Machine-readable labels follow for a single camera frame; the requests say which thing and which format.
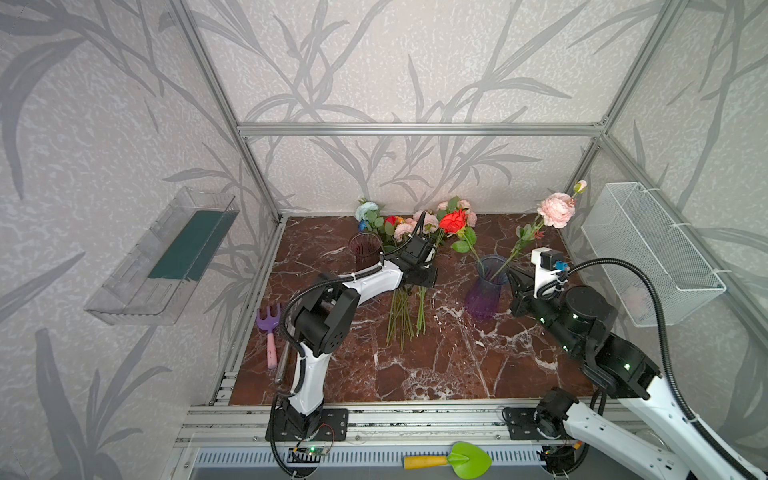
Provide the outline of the aluminium front rail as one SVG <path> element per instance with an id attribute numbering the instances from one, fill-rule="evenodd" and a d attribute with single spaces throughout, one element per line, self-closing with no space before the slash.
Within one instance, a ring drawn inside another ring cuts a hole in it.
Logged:
<path id="1" fill-rule="evenodd" d="M 187 413 L 162 474 L 188 479 L 196 468 L 271 468 L 273 448 L 293 468 L 389 467 L 409 455 L 446 455 L 457 442 L 484 449 L 495 466 L 538 466 L 549 450 L 569 445 L 513 441 L 501 418 L 503 407 L 536 407 L 533 399 L 405 401 L 329 404 L 349 410 L 344 441 L 267 441 L 267 406 L 193 407 Z M 292 463 L 297 446 L 328 445 L 332 452 L 320 463 Z"/>

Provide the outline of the red orange small flower stem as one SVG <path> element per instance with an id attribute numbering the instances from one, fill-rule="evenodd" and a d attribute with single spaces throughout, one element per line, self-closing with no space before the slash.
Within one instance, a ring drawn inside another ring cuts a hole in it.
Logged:
<path id="1" fill-rule="evenodd" d="M 389 216 L 384 220 L 384 232 L 388 236 L 395 236 L 395 232 L 398 226 L 405 222 L 405 219 L 400 216 Z"/>

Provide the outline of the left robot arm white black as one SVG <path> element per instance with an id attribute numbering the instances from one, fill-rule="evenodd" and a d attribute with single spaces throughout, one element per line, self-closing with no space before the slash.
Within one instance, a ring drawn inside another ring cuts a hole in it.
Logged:
<path id="1" fill-rule="evenodd" d="M 414 235 L 378 261 L 346 275 L 319 275 L 288 302 L 280 329 L 296 351 L 293 384 L 279 391 L 270 408 L 269 441 L 304 440 L 323 423 L 324 387 L 332 354 L 349 334 L 357 309 L 380 294 L 404 284 L 431 288 L 437 279 L 435 244 Z"/>

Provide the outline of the red rose stem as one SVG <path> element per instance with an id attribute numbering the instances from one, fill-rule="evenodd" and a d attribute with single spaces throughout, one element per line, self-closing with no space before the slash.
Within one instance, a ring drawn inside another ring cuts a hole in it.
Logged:
<path id="1" fill-rule="evenodd" d="M 451 248 L 462 254 L 469 254 L 480 269 L 482 275 L 486 269 L 482 259 L 475 249 L 477 235 L 470 223 L 469 210 L 456 207 L 453 211 L 446 213 L 439 221 L 439 227 L 447 236 L 453 236 L 456 240 L 451 244 Z"/>

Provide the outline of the white blue flower stem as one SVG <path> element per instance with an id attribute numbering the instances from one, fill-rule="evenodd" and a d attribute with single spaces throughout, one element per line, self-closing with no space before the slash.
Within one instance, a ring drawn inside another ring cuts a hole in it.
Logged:
<path id="1" fill-rule="evenodd" d="M 381 214 L 381 207 L 374 201 L 361 198 L 359 205 L 355 210 L 354 217 L 358 224 L 360 233 L 370 233 L 377 237 L 382 236 L 384 227 L 384 217 Z"/>

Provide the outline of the dark glass cup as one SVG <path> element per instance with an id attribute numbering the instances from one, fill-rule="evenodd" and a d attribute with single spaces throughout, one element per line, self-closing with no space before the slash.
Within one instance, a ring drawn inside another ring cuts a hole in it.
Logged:
<path id="1" fill-rule="evenodd" d="M 348 248 L 354 256 L 355 271 L 361 271 L 379 262 L 382 242 L 378 235 L 361 231 L 349 240 Z"/>

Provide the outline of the purple ribbed glass vase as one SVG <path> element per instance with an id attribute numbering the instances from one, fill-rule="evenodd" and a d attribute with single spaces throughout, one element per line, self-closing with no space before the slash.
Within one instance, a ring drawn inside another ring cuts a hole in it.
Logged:
<path id="1" fill-rule="evenodd" d="M 502 269 L 506 259 L 486 255 L 477 264 L 477 278 L 465 297 L 465 310 L 477 322 L 491 320 L 497 313 L 501 293 L 508 284 Z"/>

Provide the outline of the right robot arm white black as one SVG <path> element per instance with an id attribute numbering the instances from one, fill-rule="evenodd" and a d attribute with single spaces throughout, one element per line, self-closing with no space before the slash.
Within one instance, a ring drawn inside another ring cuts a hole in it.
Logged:
<path id="1" fill-rule="evenodd" d="M 597 449 L 643 479 L 764 479 L 766 471 L 730 447 L 685 402 L 674 379 L 667 335 L 659 334 L 662 362 L 611 333 L 617 311 L 593 288 L 563 293 L 569 271 L 539 268 L 534 275 L 512 268 L 513 313 L 531 313 L 558 341 L 596 389 L 633 412 L 662 441 L 656 446 L 608 420 L 598 404 L 561 388 L 548 392 L 532 421 L 552 441 L 569 437 Z"/>

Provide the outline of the small green circuit board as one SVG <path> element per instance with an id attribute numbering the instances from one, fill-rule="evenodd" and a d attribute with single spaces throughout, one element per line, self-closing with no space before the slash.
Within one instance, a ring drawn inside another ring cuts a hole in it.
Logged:
<path id="1" fill-rule="evenodd" d="M 331 452 L 330 444 L 297 446 L 290 450 L 289 460 L 292 463 L 320 463 Z"/>

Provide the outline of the clear plastic wall tray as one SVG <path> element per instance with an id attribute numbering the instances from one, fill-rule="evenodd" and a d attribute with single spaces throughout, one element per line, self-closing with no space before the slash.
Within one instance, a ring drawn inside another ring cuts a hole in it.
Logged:
<path id="1" fill-rule="evenodd" d="M 84 310 L 112 326 L 175 324 L 239 212 L 233 194 L 181 188 Z"/>

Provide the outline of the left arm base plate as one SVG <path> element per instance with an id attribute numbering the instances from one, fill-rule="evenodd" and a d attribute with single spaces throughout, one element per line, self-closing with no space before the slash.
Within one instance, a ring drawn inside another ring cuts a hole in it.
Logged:
<path id="1" fill-rule="evenodd" d="M 274 442 L 344 441 L 348 424 L 348 409 L 322 408 L 309 416 L 292 409 L 277 409 L 270 413 L 265 437 Z"/>

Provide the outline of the pink rose stem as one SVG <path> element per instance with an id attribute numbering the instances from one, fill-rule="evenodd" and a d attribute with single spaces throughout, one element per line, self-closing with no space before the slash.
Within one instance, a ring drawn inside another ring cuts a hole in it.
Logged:
<path id="1" fill-rule="evenodd" d="M 490 279 L 495 280 L 500 276 L 502 270 L 508 267 L 528 245 L 539 238 L 546 227 L 565 228 L 576 212 L 577 197 L 584 194 L 587 188 L 588 182 L 579 180 L 573 186 L 571 193 L 556 192 L 542 200 L 537 206 L 535 220 L 532 224 L 526 224 L 517 230 L 517 241 L 511 253 L 490 276 Z"/>
<path id="2" fill-rule="evenodd" d="M 397 344 L 401 351 L 408 341 L 426 333 L 425 302 L 428 289 L 423 286 L 405 285 L 393 295 L 387 324 L 386 344 Z M 418 300 L 417 313 L 411 315 L 411 298 Z"/>
<path id="3" fill-rule="evenodd" d="M 477 215 L 472 210 L 471 204 L 466 199 L 459 197 L 453 197 L 450 200 L 441 202 L 437 205 L 437 216 L 442 218 L 445 214 L 462 211 L 465 214 L 467 224 L 470 227 L 475 227 L 477 222 Z"/>
<path id="4" fill-rule="evenodd" d="M 405 223 L 405 225 L 408 227 L 408 229 L 401 231 L 401 236 L 400 236 L 400 239 L 402 240 L 401 245 L 396 247 L 392 252 L 390 252 L 388 254 L 388 259 L 390 261 L 392 261 L 392 255 L 395 252 L 398 252 L 412 237 L 415 237 L 415 236 L 426 237 L 426 238 L 428 238 L 433 243 L 434 248 L 435 248 L 435 254 L 434 254 L 434 257 L 435 257 L 435 255 L 436 255 L 436 246 L 435 246 L 435 243 L 433 242 L 433 238 L 432 238 L 431 234 L 426 231 L 426 217 L 427 217 L 427 213 L 426 212 L 422 212 L 418 216 L 418 218 L 417 218 L 417 220 L 415 222 L 411 222 L 410 224 Z"/>

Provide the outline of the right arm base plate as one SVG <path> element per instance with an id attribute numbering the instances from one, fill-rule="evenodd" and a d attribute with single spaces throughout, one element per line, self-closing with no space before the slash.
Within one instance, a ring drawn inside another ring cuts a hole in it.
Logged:
<path id="1" fill-rule="evenodd" d="M 539 441 L 552 445 L 578 445 L 582 441 L 569 436 L 562 426 L 542 427 L 535 407 L 503 407 L 501 418 L 513 441 Z"/>

